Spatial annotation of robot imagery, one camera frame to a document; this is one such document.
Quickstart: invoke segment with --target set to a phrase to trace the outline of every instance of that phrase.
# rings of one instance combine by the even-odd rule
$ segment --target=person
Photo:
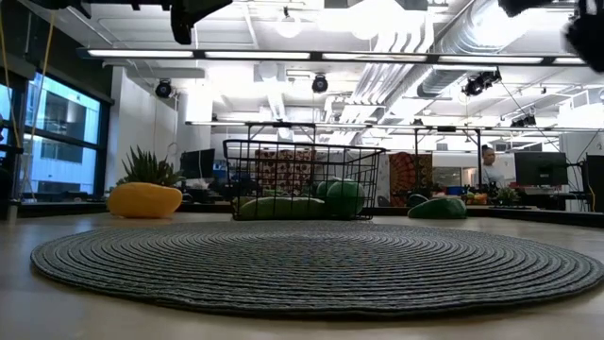
[[[505,187],[503,174],[493,166],[495,163],[495,151],[488,145],[482,146],[482,184],[496,183],[498,188]]]

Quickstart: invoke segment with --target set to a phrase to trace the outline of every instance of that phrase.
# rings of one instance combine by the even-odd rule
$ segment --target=wooden floor
[[[81,292],[41,278],[29,264],[33,247],[76,232],[229,217],[181,213],[173,220],[132,221],[97,214],[22,219],[16,226],[0,225],[0,339],[604,339],[604,289],[509,314],[388,323],[267,321],[181,312]],[[374,222],[447,226],[527,238],[574,249],[604,262],[604,229],[486,218],[444,223],[377,217]]]

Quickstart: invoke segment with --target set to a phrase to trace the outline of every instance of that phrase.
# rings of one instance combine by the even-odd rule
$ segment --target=black wire basket
[[[373,217],[384,148],[252,138],[223,147],[235,220]]]

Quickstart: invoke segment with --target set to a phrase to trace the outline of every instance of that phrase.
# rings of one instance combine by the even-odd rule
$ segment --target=spiky plant
[[[518,194],[512,188],[501,188],[497,193],[497,199],[504,206],[511,206],[518,198]]]
[[[122,160],[127,176],[118,180],[117,185],[129,182],[144,182],[162,186],[174,186],[181,179],[181,172],[174,171],[174,166],[168,163],[167,156],[163,161],[158,161],[155,154],[150,151],[137,152],[130,147],[130,155],[126,155],[128,164]]]

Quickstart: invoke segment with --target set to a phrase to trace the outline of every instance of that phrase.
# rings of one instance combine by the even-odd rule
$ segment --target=gray rug
[[[258,317],[492,311],[578,294],[602,263],[486,233],[343,222],[101,229],[34,249],[47,277],[117,297]]]

